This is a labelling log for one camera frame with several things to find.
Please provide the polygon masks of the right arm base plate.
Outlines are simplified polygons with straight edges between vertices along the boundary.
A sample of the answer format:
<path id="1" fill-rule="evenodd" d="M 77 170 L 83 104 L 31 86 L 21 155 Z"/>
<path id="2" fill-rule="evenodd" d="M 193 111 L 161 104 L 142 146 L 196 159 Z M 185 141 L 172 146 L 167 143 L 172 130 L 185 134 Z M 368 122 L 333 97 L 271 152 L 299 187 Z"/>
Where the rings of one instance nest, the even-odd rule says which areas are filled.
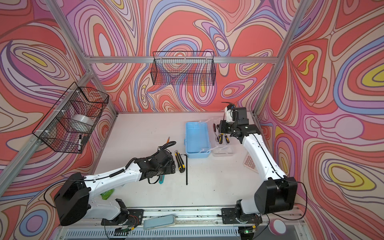
<path id="1" fill-rule="evenodd" d="M 223 224 L 253 224 L 258 226 L 263 222 L 260 214 L 245 214 L 238 208 L 222 208 L 221 213 L 218 214 L 222 218 Z"/>

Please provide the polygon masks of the yellow black utility knife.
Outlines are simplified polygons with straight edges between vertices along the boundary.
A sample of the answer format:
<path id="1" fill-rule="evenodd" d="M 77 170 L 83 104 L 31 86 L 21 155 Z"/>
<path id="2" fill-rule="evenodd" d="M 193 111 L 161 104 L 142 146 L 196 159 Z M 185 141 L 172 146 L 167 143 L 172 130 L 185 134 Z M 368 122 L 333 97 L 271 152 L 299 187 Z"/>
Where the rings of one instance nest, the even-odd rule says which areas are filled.
<path id="1" fill-rule="evenodd" d="M 177 151 L 177 150 L 175 151 L 175 156 L 176 156 L 176 160 L 178 163 L 178 168 L 179 168 L 180 173 L 184 173 L 186 170 L 186 167 L 185 167 L 184 161 L 183 161 L 179 151 Z"/>

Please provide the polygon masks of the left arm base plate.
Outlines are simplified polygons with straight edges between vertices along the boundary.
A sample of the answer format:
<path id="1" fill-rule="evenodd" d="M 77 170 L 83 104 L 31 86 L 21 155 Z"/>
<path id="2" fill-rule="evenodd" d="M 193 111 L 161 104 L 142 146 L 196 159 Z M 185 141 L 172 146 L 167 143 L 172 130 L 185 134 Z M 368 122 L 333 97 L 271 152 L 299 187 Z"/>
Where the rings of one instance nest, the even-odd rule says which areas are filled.
<path id="1" fill-rule="evenodd" d="M 120 213 L 113 220 L 102 219 L 101 225 L 137 227 L 142 224 L 143 215 L 143 209 L 128 209 L 126 213 Z"/>

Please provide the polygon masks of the black ratchet wrench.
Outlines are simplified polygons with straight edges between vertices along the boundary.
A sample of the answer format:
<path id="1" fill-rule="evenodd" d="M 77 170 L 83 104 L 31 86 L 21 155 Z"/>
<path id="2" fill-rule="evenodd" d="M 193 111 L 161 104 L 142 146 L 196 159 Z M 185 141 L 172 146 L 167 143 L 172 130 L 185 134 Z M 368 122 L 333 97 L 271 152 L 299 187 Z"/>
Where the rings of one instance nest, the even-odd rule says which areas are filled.
<path id="1" fill-rule="evenodd" d="M 213 124 L 213 129 L 214 129 L 214 133 L 215 133 L 215 136 L 216 136 L 216 141 L 219 142 L 219 135 L 218 135 L 218 132 L 217 132 L 216 124 Z"/>

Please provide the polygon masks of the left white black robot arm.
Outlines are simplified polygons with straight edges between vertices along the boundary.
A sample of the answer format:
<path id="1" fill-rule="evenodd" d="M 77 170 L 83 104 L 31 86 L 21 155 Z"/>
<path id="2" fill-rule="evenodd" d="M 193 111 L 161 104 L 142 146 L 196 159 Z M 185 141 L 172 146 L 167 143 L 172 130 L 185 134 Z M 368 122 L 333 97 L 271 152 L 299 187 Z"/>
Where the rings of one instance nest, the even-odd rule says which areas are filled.
<path id="1" fill-rule="evenodd" d="M 102 174 L 72 174 L 54 197 L 60 224 L 69 226 L 83 219 L 100 219 L 104 226 L 124 225 L 130 212 L 123 200 L 103 200 L 101 195 L 129 183 L 175 172 L 172 153 L 163 149 L 146 158 L 133 158 L 125 166 Z"/>

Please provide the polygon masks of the large black hex key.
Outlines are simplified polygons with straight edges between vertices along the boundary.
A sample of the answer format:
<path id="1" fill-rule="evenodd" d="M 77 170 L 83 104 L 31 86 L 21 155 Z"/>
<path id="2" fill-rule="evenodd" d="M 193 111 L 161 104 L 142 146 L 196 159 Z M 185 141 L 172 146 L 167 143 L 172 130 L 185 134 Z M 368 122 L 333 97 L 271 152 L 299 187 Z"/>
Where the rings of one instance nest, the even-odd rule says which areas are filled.
<path id="1" fill-rule="evenodd" d="M 188 185 L 188 155 L 181 154 L 182 160 L 185 160 L 186 186 Z"/>

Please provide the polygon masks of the teal utility knife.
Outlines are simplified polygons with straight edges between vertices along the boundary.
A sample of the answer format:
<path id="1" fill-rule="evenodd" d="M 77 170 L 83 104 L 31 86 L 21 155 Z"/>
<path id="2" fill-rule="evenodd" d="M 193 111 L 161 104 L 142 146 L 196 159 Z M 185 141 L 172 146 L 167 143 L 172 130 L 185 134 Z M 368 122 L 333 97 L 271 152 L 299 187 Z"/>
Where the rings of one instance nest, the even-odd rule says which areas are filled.
<path id="1" fill-rule="evenodd" d="M 165 179 L 164 175 L 160 176 L 159 184 L 163 184 L 164 183 L 164 179 Z"/>

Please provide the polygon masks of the blue plastic tool box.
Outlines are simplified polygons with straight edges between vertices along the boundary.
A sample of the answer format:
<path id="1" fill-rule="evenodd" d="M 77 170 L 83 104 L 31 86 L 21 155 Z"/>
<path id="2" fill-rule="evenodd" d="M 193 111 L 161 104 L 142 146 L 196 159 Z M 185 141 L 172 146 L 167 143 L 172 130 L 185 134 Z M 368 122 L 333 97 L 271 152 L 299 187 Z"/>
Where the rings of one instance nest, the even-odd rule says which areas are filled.
<path id="1" fill-rule="evenodd" d="M 223 143 L 216 141 L 213 124 L 219 125 L 220 119 L 211 118 L 185 124 L 185 147 L 186 153 L 191 159 L 204 159 L 210 155 L 214 157 L 229 157 L 235 154 L 234 145 L 226 143 L 223 136 Z"/>

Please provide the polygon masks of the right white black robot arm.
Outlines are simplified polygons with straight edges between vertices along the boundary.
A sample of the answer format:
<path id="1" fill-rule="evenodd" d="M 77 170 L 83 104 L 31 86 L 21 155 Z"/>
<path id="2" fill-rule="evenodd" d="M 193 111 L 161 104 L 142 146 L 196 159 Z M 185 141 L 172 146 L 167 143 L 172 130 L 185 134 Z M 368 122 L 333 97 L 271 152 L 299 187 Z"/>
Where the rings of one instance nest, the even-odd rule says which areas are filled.
<path id="1" fill-rule="evenodd" d="M 237 215 L 265 215 L 292 210 L 298 182 L 294 177 L 288 177 L 273 159 L 261 131 L 255 124 L 250 124 L 247 109 L 228 103 L 224 118 L 219 124 L 219 133 L 221 136 L 228 135 L 239 140 L 252 158 L 261 178 L 254 195 L 236 203 Z"/>

